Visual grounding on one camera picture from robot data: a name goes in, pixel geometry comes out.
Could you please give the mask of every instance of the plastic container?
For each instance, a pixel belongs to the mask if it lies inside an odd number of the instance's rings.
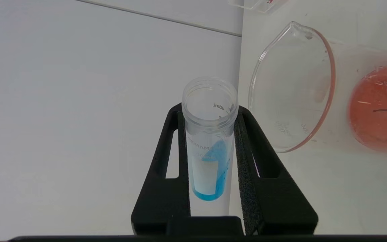
[[[286,2],[287,0],[228,0],[229,5],[267,14],[274,12]]]
[[[291,22],[258,60],[248,108],[276,152],[387,153],[387,52]]]
[[[190,186],[204,201],[214,201],[225,194],[223,199],[229,209],[237,91],[219,78],[196,78],[183,91],[182,110]]]

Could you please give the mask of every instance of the glass beaker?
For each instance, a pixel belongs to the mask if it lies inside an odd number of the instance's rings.
[[[387,52],[291,22],[259,58],[248,108],[276,152],[387,153]]]

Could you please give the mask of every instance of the blue liquid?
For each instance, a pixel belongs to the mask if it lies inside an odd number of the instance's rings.
[[[199,199],[204,201],[213,201],[218,199],[225,190],[226,175],[229,168],[229,160],[227,160],[226,144],[223,140],[217,141],[213,147],[201,159],[204,162],[218,162],[218,173],[221,174],[216,181],[216,193],[211,195],[202,194],[193,188],[193,193]]]

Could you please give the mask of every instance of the black clamp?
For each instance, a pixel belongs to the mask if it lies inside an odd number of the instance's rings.
[[[166,179],[175,130],[178,130],[179,176]],[[241,106],[234,133],[246,235],[313,234],[318,222],[316,212],[281,163],[253,115]],[[178,104],[166,117],[152,164],[132,212],[134,233],[242,235],[241,221],[237,217],[190,217],[187,167],[184,117],[181,104]]]

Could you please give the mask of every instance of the white surface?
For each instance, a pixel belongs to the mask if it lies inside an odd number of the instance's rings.
[[[241,38],[66,0],[0,1],[0,240],[131,234],[188,81],[235,84]]]
[[[208,28],[241,34],[243,9],[227,0],[92,0]]]
[[[250,79],[262,51],[290,21],[345,43],[387,49],[387,0],[291,0],[272,15],[244,11],[240,105],[247,107]],[[387,234],[387,158],[309,147],[279,156],[318,213],[317,234]],[[231,202],[239,199],[234,170]],[[242,216],[238,204],[230,208]]]

